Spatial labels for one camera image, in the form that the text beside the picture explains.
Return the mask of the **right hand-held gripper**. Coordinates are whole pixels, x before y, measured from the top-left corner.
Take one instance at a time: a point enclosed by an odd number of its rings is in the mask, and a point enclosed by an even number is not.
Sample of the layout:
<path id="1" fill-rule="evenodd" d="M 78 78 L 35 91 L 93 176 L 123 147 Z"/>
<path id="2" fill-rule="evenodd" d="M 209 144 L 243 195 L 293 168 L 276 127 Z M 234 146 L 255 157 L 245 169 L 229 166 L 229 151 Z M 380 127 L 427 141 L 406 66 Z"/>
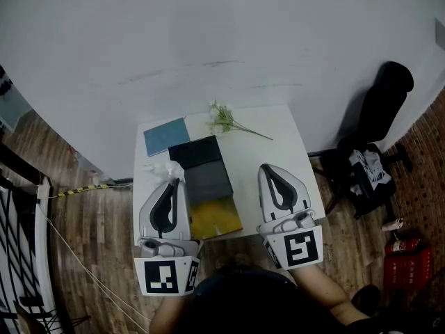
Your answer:
<path id="1" fill-rule="evenodd" d="M 297 269 L 323 261 L 322 227 L 305 184 L 272 164 L 258 170 L 260 206 L 264 221 L 257 227 L 271 260 L 278 269 Z M 275 219 L 276 213 L 289 214 Z"/>

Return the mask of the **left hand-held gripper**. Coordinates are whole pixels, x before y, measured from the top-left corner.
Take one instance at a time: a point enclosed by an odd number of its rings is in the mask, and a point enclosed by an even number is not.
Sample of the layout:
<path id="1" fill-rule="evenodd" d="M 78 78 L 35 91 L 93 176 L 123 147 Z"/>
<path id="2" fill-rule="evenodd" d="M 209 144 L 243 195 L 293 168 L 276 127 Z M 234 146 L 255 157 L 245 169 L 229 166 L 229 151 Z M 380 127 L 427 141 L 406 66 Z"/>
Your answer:
<path id="1" fill-rule="evenodd" d="M 144 296 L 186 296 L 195 289 L 203 245 L 192 239 L 185 184 L 164 182 L 145 201 L 139 213 L 140 256 L 134 259 Z M 148 236 L 158 235 L 166 239 Z"/>

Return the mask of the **white paper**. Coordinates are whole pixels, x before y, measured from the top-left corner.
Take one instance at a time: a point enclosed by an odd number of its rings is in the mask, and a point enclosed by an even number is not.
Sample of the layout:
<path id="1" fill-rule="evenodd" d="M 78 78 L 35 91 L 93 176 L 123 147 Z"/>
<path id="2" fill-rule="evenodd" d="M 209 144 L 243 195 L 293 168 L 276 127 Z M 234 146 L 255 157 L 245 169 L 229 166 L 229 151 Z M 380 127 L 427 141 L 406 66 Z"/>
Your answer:
<path id="1" fill-rule="evenodd" d="M 173 183 L 176 179 L 185 182 L 185 171 L 176 161 L 168 160 L 144 165 L 141 170 L 149 174 L 150 179 L 156 186 L 164 182 Z"/>

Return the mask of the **black box with yellow drawer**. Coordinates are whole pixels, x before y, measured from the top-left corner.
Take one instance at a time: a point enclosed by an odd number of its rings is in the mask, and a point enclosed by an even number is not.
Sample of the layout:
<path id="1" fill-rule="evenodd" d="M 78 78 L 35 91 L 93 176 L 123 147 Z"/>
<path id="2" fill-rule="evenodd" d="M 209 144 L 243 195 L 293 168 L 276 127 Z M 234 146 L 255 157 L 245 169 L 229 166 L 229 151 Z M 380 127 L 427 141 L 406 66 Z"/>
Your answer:
<path id="1" fill-rule="evenodd" d="M 169 156 L 184 170 L 193 237 L 205 240 L 242 230 L 217 138 L 173 146 Z"/>

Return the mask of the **person's right forearm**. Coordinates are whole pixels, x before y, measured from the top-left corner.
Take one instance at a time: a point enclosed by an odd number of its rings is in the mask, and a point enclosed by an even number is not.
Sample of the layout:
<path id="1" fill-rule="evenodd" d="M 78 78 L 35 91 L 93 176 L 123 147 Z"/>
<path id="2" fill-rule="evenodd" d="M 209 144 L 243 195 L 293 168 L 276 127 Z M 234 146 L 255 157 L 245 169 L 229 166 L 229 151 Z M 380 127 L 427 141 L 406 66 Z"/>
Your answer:
<path id="1" fill-rule="evenodd" d="M 326 307 L 343 325 L 369 319 L 351 302 L 344 290 L 316 264 L 291 269 L 296 285 Z"/>

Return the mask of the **person's left forearm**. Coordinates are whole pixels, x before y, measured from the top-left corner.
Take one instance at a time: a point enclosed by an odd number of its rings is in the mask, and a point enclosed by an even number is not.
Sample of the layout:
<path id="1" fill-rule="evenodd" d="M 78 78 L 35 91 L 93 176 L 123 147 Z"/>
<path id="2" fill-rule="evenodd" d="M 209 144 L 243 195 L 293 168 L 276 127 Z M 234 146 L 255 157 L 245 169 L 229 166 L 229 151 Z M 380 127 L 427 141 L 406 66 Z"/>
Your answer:
<path id="1" fill-rule="evenodd" d="M 173 334 L 191 306 L 192 295 L 163 297 L 149 325 L 149 334 Z"/>

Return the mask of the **red fire extinguisher box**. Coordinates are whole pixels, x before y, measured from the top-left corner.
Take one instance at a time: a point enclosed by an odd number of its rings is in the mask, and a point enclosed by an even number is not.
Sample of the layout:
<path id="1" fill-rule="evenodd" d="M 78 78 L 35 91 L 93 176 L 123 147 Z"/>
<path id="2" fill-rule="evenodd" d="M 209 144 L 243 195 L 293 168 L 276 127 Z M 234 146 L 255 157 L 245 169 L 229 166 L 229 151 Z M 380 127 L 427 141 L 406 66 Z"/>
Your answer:
<path id="1" fill-rule="evenodd" d="M 432 248 L 423 247 L 413 253 L 386 256 L 384 288 L 419 291 L 432 278 Z"/>

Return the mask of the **blue notebook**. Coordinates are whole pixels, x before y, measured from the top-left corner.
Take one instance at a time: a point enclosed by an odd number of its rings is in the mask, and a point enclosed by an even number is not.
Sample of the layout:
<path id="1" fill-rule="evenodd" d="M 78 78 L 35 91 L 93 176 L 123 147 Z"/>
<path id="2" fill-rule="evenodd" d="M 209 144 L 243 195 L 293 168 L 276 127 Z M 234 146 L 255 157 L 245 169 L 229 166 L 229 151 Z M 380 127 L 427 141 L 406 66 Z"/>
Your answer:
<path id="1" fill-rule="evenodd" d="M 184 118 L 178 118 L 148 129 L 143 132 L 143 136 L 148 157 L 190 141 Z"/>

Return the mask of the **grey crumpled cloth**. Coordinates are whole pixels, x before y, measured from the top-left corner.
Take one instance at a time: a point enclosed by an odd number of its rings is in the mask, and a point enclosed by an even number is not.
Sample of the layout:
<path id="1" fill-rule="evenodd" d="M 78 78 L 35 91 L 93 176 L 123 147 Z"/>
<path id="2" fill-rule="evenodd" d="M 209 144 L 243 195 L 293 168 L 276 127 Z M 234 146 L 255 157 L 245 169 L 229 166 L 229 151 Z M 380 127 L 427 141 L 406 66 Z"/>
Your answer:
<path id="1" fill-rule="evenodd" d="M 349 162 L 352 166 L 360 164 L 366 173 L 371 188 L 375 191 L 380 184 L 388 184 L 392 177 L 387 173 L 381 163 L 377 152 L 365 150 L 360 152 L 353 150 L 349 156 Z"/>

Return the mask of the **artificial white flower sprig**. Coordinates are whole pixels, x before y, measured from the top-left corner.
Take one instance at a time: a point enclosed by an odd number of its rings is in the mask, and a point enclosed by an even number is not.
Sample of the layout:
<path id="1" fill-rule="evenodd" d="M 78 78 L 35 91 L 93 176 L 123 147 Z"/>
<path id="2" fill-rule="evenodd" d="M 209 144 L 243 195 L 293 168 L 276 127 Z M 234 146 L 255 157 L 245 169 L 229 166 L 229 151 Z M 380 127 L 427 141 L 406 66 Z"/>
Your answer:
<path id="1" fill-rule="evenodd" d="M 272 138 L 237 122 L 233 117 L 232 108 L 228 105 L 219 104 L 215 100 L 209 102 L 209 121 L 207 122 L 207 126 L 211 135 L 215 137 L 220 137 L 230 131 L 240 131 L 260 136 L 270 141 L 272 140 Z"/>

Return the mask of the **person's dark clothing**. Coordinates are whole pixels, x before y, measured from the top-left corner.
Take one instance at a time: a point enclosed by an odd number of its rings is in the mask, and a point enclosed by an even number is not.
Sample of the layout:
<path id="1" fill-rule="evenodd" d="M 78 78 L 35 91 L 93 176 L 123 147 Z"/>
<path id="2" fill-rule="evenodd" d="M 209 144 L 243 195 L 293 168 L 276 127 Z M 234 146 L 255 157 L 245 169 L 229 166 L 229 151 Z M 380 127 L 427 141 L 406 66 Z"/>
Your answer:
<path id="1" fill-rule="evenodd" d="M 414 313 L 342 324 L 288 278 L 271 271 L 233 271 L 195 289 L 182 334 L 445 334 Z"/>

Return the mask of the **red fire extinguisher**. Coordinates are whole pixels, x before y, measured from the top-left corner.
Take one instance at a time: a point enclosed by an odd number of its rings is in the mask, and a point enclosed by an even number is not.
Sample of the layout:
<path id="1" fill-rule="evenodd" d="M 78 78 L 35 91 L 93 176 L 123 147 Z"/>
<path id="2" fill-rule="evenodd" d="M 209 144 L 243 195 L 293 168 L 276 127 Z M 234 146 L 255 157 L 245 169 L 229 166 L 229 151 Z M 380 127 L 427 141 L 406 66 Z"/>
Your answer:
<path id="1" fill-rule="evenodd" d="M 420 244 L 420 237 L 417 235 L 392 239 L 385 245 L 385 255 L 395 255 L 399 253 L 412 253 Z"/>

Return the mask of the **black office chair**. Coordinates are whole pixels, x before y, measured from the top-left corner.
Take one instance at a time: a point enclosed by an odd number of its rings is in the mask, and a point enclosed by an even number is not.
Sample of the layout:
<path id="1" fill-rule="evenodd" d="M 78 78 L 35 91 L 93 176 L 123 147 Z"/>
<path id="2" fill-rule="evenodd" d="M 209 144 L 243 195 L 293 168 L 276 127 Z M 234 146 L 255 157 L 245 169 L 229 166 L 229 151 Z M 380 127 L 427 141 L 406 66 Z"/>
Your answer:
<path id="1" fill-rule="evenodd" d="M 334 195 L 325 213 L 330 214 L 338 202 L 346 198 L 355 208 L 355 218 L 371 213 L 380 206 L 394 218 L 391 197 L 396 192 L 396 183 L 390 165 L 402 162 L 407 171 L 412 171 L 412 161 L 405 147 L 396 144 L 396 153 L 384 156 L 377 143 L 382 141 L 400 111 L 407 94 L 414 89 L 412 73 L 395 61 L 383 63 L 373 85 L 364 95 L 355 131 L 343 137 L 334 149 L 314 153 L 322 167 L 314 172 L 323 176 L 331 186 Z M 377 152 L 384 170 L 392 177 L 388 184 L 380 184 L 374 191 L 360 164 L 352 166 L 349 156 L 353 150 Z"/>

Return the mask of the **black round stool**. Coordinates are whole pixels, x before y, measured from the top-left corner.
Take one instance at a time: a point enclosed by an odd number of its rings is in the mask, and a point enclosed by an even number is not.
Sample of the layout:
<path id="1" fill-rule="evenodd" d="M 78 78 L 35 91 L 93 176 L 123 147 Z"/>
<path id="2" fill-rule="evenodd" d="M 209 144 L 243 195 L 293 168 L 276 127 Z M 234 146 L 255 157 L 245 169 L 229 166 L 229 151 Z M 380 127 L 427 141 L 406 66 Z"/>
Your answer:
<path id="1" fill-rule="evenodd" d="M 375 285 L 367 285 L 354 295 L 351 302 L 359 311 L 372 317 L 379 308 L 380 299 L 380 290 Z"/>

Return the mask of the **black metal railing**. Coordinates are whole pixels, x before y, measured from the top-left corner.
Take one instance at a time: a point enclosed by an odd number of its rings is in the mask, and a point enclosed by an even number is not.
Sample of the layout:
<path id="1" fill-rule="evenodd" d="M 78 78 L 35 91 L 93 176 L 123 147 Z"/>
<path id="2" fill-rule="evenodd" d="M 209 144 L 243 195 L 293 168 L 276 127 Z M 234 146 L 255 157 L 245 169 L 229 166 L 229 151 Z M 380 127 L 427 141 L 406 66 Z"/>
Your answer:
<path id="1" fill-rule="evenodd" d="M 74 334 L 52 271 L 50 179 L 0 141 L 0 334 Z"/>

